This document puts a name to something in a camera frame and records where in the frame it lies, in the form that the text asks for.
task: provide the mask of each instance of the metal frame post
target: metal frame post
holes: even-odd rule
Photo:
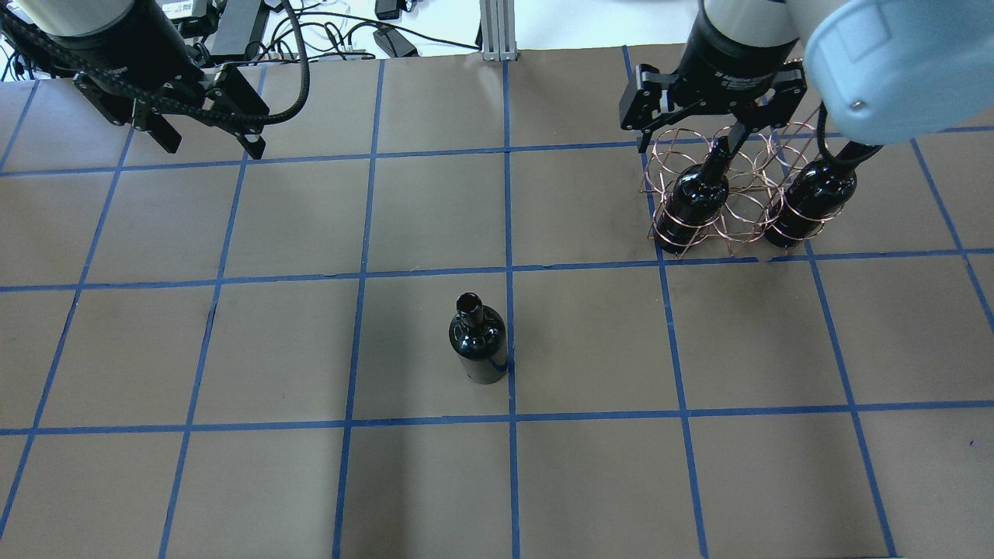
[[[514,38],[514,0],[480,0],[483,60],[518,60]]]

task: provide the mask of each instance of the wine bottle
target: wine bottle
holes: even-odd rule
[[[682,254],[702,226],[711,223],[729,199],[725,173],[732,163],[726,136],[718,138],[704,163],[691,165],[677,178],[666,211],[656,217],[656,244],[667,253]]]
[[[767,210],[767,221],[776,218],[763,232],[766,240],[792,249],[815,231],[820,220],[838,212],[856,192],[856,165],[873,147],[849,142],[834,162],[818,158],[805,165],[780,200]]]
[[[507,373],[507,328],[496,310],[476,293],[463,293],[455,302],[448,325],[448,341],[462,357],[466,376],[478,384],[492,384]]]

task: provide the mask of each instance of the copper wire rack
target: copper wire rack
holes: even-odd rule
[[[699,161],[691,153],[706,154],[715,140],[727,134],[731,127],[721,128],[711,137],[689,128],[670,128],[661,132],[651,144],[643,173],[642,192],[652,192],[658,196],[649,238],[659,236],[673,245],[683,247],[683,251],[677,255],[678,259],[701,243],[720,239],[725,242],[729,256],[735,257],[743,247],[760,240],[768,228],[783,235],[774,225],[782,212],[793,212],[802,219],[817,224],[802,239],[786,235],[784,237],[803,242],[821,233],[825,224],[836,218],[842,212],[841,209],[825,218],[812,220],[783,203],[784,190],[801,169],[818,156],[815,127],[810,124],[816,117],[817,110],[803,121],[789,122],[781,133],[754,134],[736,155],[726,175],[729,179],[729,199],[725,208],[714,220],[697,227],[697,233],[689,243],[673,242],[656,228],[656,224],[660,214],[666,213],[667,202],[680,173],[703,161]],[[687,226],[671,214],[666,215],[679,225]],[[792,249],[788,249],[785,252],[789,254],[791,251]]]

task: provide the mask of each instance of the blue tape grid line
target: blue tape grid line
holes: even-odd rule
[[[994,126],[965,126],[949,128],[937,132],[938,134],[946,133],[961,133],[961,132],[977,132],[977,131],[994,131]],[[810,134],[797,134],[798,138],[808,137]],[[829,132],[826,137],[842,137],[838,132]],[[749,139],[757,139],[756,136],[750,136]],[[676,143],[697,143],[701,140],[698,138],[679,138]],[[637,145],[637,141],[634,140],[624,140],[624,141],[605,141],[605,142],[589,142],[589,143],[563,143],[563,144],[541,144],[541,145],[508,145],[501,147],[480,147],[480,148],[467,148],[467,149],[435,149],[435,150],[425,150],[425,151],[398,151],[398,152],[388,152],[388,153],[378,153],[376,158],[378,159],[393,159],[399,157],[434,157],[440,155],[470,155],[478,153],[504,153],[510,151],[512,153],[518,151],[561,151],[561,150],[573,150],[573,149],[604,149],[612,147],[634,147]],[[314,161],[347,161],[355,159],[370,159],[372,155],[369,153],[348,153],[340,155],[313,155],[306,157],[274,157],[268,159],[250,159],[247,165],[271,165],[278,163],[305,163]],[[153,165],[129,165],[121,169],[124,172],[132,171],[153,171],[161,169],[188,169],[188,168],[198,168],[198,167],[234,167],[242,165],[240,160],[230,160],[230,161],[206,161],[206,162],[190,162],[190,163],[160,163]],[[88,167],[81,169],[46,169],[46,170],[34,170],[34,171],[6,171],[0,172],[0,177],[24,177],[24,176],[38,176],[38,175],[72,175],[72,174],[82,174],[82,173],[109,173],[115,172],[116,167]]]
[[[0,157],[0,171],[3,170],[4,166],[7,165],[7,159],[10,157],[10,152],[14,149],[14,140],[17,139],[17,134],[21,131],[21,126],[24,125],[24,120],[28,117],[28,108],[31,106],[31,101],[35,98],[35,93],[38,91],[38,82],[35,81],[31,86],[31,92],[28,93],[28,98],[24,101],[24,106],[21,108],[21,115],[17,118],[17,124],[14,125],[14,131],[10,134],[10,139],[7,140],[7,146],[3,150],[3,156]]]
[[[970,282],[973,283],[973,290],[977,293],[977,298],[980,299],[980,307],[983,308],[984,315],[987,316],[987,325],[990,326],[991,331],[994,331],[994,313],[991,312],[990,303],[987,301],[984,290],[980,286],[980,281],[977,279],[977,274],[973,270],[973,265],[970,263],[968,255],[971,252],[963,248],[963,242],[959,237],[959,233],[956,232],[956,226],[952,223],[952,217],[949,215],[945,203],[942,202],[942,196],[938,193],[938,187],[935,186],[935,180],[932,178],[931,171],[928,169],[928,163],[925,162],[925,157],[921,153],[921,148],[918,146],[916,140],[911,141],[911,148],[914,150],[914,156],[918,158],[918,165],[921,166],[921,172],[924,174],[925,181],[928,183],[928,189],[931,190],[932,196],[935,198],[935,204],[938,205],[939,212],[942,213],[942,219],[945,220],[945,225],[949,228],[949,235],[952,236],[952,242],[956,246],[956,253],[963,258],[963,263],[966,265],[966,274],[970,277]]]
[[[518,391],[514,347],[514,257],[511,220],[511,86],[508,61],[501,63],[504,99],[504,271],[507,281],[507,413],[511,487],[511,557],[521,559],[521,514],[518,501]]]
[[[24,111],[21,114],[20,122],[24,121],[24,115],[27,114],[28,107],[25,105]],[[11,137],[11,145],[15,141],[15,136]],[[59,362],[62,359],[63,350],[66,347],[66,338],[69,336],[70,328],[73,326],[73,318],[76,316],[76,309],[80,303],[80,296],[83,294],[83,285],[86,283],[86,275],[89,274],[89,267],[93,263],[93,256],[96,254],[96,245],[100,240],[100,233],[103,231],[103,225],[107,221],[107,212],[110,210],[110,202],[113,200],[114,191],[117,190],[117,181],[120,179],[121,168],[124,165],[124,158],[127,157],[127,150],[131,146],[131,139],[134,137],[134,130],[130,129],[127,132],[127,137],[124,139],[124,147],[121,149],[120,157],[117,159],[117,168],[114,171],[114,177],[110,181],[110,186],[107,188],[107,195],[103,200],[103,207],[100,210],[100,218],[96,222],[96,228],[93,231],[93,239],[89,243],[89,251],[86,253],[86,260],[83,263],[83,270],[80,272],[80,280],[77,282],[75,292],[73,294],[73,303],[69,308],[69,313],[66,315],[66,323],[63,326],[62,333],[59,336],[59,343],[56,345],[55,355],[52,358],[52,366],[49,367],[48,376],[45,379],[45,387],[42,389],[42,396],[38,402],[38,407],[35,409],[35,418],[32,422],[32,429],[37,430],[42,423],[42,414],[45,413],[45,404],[48,402],[49,394],[52,392],[52,383],[55,381],[56,372],[59,370]],[[0,538],[3,537],[4,530],[7,527],[7,520],[10,518],[11,508],[14,506],[14,498],[17,496],[17,488],[21,484],[21,478],[24,476],[24,468],[28,463],[28,456],[31,454],[31,447],[35,442],[35,434],[31,433],[28,435],[27,441],[24,444],[24,450],[21,452],[21,459],[17,464],[17,471],[14,474],[14,480],[11,482],[10,491],[7,493],[7,500],[4,503],[3,513],[0,514]]]
[[[259,73],[259,81],[255,90],[262,91],[265,84],[266,68]],[[214,294],[211,298],[211,309],[207,314],[207,324],[204,326],[204,337],[201,341],[200,355],[197,359],[197,370],[194,373],[193,387],[190,390],[190,404],[187,407],[186,423],[183,429],[183,440],[180,443],[179,456],[176,459],[176,472],[173,476],[173,486],[169,493],[169,504],[166,506],[166,518],[162,526],[162,538],[159,541],[159,559],[165,559],[169,547],[169,535],[172,532],[173,518],[176,514],[176,502],[179,499],[180,486],[183,481],[183,470],[186,465],[187,451],[190,448],[190,434],[194,417],[197,414],[197,402],[200,397],[201,382],[204,377],[204,366],[207,363],[208,349],[211,345],[211,334],[214,331],[214,320],[218,312],[218,303],[221,300],[221,279],[225,276],[225,266],[228,263],[228,252],[232,244],[232,233],[235,231],[235,219],[238,215],[239,201],[242,199],[242,185],[245,182],[246,166],[249,161],[249,154],[243,152],[242,161],[239,165],[239,176],[235,183],[235,193],[232,196],[232,208],[228,216],[228,226],[225,229],[225,240],[221,247],[221,256],[218,258],[218,273],[215,276]]]
[[[345,424],[342,433],[342,454],[338,469],[338,495],[335,501],[335,518],[332,531],[331,556],[342,554],[342,525],[345,516],[345,491],[349,472],[349,452],[352,444],[353,414],[356,407],[356,376],[359,372],[359,342],[363,329],[363,305],[366,295],[367,263],[370,253],[370,228],[373,222],[374,186],[376,184],[377,144],[380,139],[380,113],[383,105],[383,77],[386,65],[380,61],[377,75],[376,108],[373,115],[373,141],[370,146],[369,182],[366,187],[366,223],[363,226],[363,253],[359,268],[359,288],[356,293],[356,320],[352,329],[352,357],[349,362],[349,390],[345,404]]]
[[[627,45],[621,47],[621,55],[624,57],[625,75],[630,76],[632,73],[631,56],[628,53]],[[645,168],[648,164],[648,159],[644,153],[641,154],[641,158],[642,168]],[[651,220],[652,216],[655,215],[656,209],[656,201],[652,195],[651,189],[649,189],[649,192],[646,192],[645,199],[646,204],[648,205],[649,219]],[[666,268],[672,266],[670,263],[684,261],[667,261],[663,257],[663,251],[659,248],[659,245],[656,243],[653,243],[652,245],[656,250],[655,264],[659,268],[659,283],[663,294],[663,308],[666,314],[666,332],[669,336],[670,356],[673,362],[673,379],[676,384],[677,403],[680,407],[680,428],[683,432],[684,454],[687,459],[687,478],[688,483],[690,484],[691,502],[694,506],[694,522],[697,525],[697,543],[701,551],[701,557],[703,557],[703,559],[709,559],[708,537],[704,525],[704,509],[701,505],[701,492],[697,478],[697,462],[694,459],[694,440],[690,429],[690,416],[687,411],[687,396],[684,392],[683,372],[680,369],[680,350],[677,346],[677,332],[673,323],[673,306],[670,301],[670,287],[666,277]]]
[[[984,249],[939,249],[933,251],[895,251],[890,253],[842,253],[842,254],[815,254],[813,258],[817,262],[836,260],[870,260],[870,259],[902,259],[902,258],[924,258],[924,257],[950,257],[966,255],[994,255],[994,248]],[[773,257],[771,262],[807,262],[807,255],[787,255]],[[759,259],[756,257],[736,257],[736,258],[684,258],[682,260],[666,260],[664,266],[706,266],[715,264],[755,264]],[[568,263],[568,264],[525,264],[516,265],[514,272],[542,272],[550,270],[603,270],[619,268],[653,268],[659,266],[656,260],[651,261],[619,261],[619,262],[592,262],[592,263]],[[472,274],[503,274],[506,267],[482,267],[482,268],[444,268],[426,270],[398,270],[390,272],[367,272],[366,278],[412,278],[418,276],[462,276]],[[323,281],[323,280],[357,280],[358,273],[342,274],[303,274],[295,276],[247,276],[236,278],[218,279],[192,279],[185,281],[135,281],[123,283],[85,283],[83,290],[98,289],[166,289],[182,287],[203,287],[213,286],[217,283],[268,283],[274,281]],[[22,291],[73,291],[78,285],[76,283],[53,283],[41,285],[0,285],[0,293],[22,292]]]
[[[860,420],[859,408],[856,406],[856,398],[853,395],[853,387],[849,382],[849,373],[846,370],[845,359],[842,356],[842,347],[839,344],[839,336],[835,330],[835,321],[832,319],[832,311],[828,305],[828,297],[825,294],[825,287],[821,281],[821,273],[818,271],[818,263],[813,258],[814,251],[811,243],[804,242],[804,250],[808,256],[808,264],[811,267],[811,275],[814,277],[815,288],[818,291],[818,300],[821,302],[821,310],[825,315],[825,325],[828,327],[828,336],[832,342],[832,351],[835,353],[835,362],[839,368],[839,378],[842,380],[842,388],[846,394],[846,403],[853,420],[853,429],[856,433],[856,441],[860,446],[860,454],[863,457],[863,467],[866,470],[867,482],[870,485],[870,493],[873,496],[874,505],[877,508],[877,518],[880,520],[881,532],[884,535],[884,543],[887,545],[889,557],[897,557],[898,552],[894,545],[894,536],[891,533],[891,523],[887,519],[887,511],[884,508],[884,500],[877,485],[877,475],[874,472],[873,461],[870,458],[870,449],[867,446],[866,436],[863,434],[863,422]]]
[[[994,408],[994,400],[953,400],[946,402],[894,402],[879,404],[857,404],[860,413],[887,413],[921,410],[968,410]],[[608,412],[565,412],[517,414],[517,423],[556,422],[556,421],[611,421],[631,419],[677,419],[748,416],[793,416],[803,414],[848,414],[848,404],[823,406],[780,406],[760,408],[703,408],[688,410],[625,410]],[[385,418],[352,420],[353,429],[375,429],[379,427],[404,427],[415,425],[472,425],[501,424],[511,421],[508,414],[485,416],[435,416],[411,418]],[[50,435],[98,435],[115,433],[224,433],[238,431],[291,431],[306,429],[341,429],[345,420],[289,421],[257,423],[210,423],[172,425],[109,425],[91,427],[40,427],[20,429],[0,429],[0,437],[45,437]]]

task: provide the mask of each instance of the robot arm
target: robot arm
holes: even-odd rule
[[[299,22],[287,9],[298,47]],[[262,157],[262,127],[289,120],[307,100],[309,72],[300,60],[301,88],[293,105],[269,114],[269,107],[236,66],[207,75],[155,0],[20,0],[21,8],[45,34],[0,7],[6,33],[44,49],[78,70],[77,89],[110,123],[130,123],[175,153],[179,132],[163,114],[186,114],[233,135],[248,154]]]
[[[798,39],[804,68],[785,63]],[[702,0],[676,72],[634,71],[621,127],[643,132],[640,151],[652,131],[691,114],[780,127],[805,77],[855,141],[898,143],[952,126],[994,103],[994,3]]]

